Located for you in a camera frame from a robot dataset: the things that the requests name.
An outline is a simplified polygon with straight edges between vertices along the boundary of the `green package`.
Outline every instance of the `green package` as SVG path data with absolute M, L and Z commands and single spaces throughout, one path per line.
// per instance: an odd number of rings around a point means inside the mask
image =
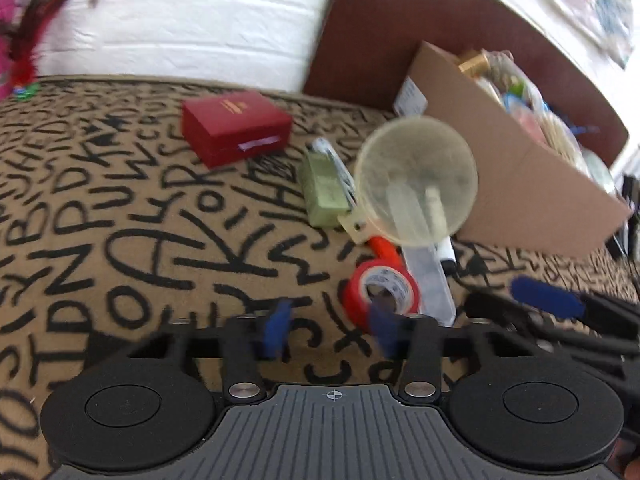
M 300 184 L 311 227 L 338 227 L 338 216 L 350 211 L 334 162 L 324 153 L 309 152 L 300 165 Z

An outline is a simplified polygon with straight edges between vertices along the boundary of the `plastic funnel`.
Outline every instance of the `plastic funnel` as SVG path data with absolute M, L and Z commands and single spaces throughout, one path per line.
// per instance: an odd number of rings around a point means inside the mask
M 460 229 L 478 193 L 465 139 L 428 117 L 377 129 L 362 145 L 354 180 L 357 206 L 340 223 L 358 244 L 376 235 L 403 246 L 439 242 Z

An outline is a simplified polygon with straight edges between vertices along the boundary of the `red gift box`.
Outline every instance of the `red gift box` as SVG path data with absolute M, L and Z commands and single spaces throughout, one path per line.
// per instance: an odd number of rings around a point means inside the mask
M 292 118 L 259 92 L 182 102 L 182 136 L 208 168 L 283 149 Z

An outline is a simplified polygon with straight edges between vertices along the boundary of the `brick wall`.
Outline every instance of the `brick wall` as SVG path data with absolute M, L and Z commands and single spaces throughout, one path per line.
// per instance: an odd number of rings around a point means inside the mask
M 72 0 L 42 74 L 183 76 L 302 88 L 328 0 Z

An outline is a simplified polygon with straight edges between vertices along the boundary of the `tape roll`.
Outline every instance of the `tape roll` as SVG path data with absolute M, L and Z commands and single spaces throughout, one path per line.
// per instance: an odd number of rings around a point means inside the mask
M 418 285 L 404 267 L 387 260 L 365 262 L 356 269 L 342 293 L 342 306 L 347 316 L 364 332 L 369 332 L 369 285 L 380 286 L 391 293 L 396 301 L 397 314 L 406 316 L 418 313 Z

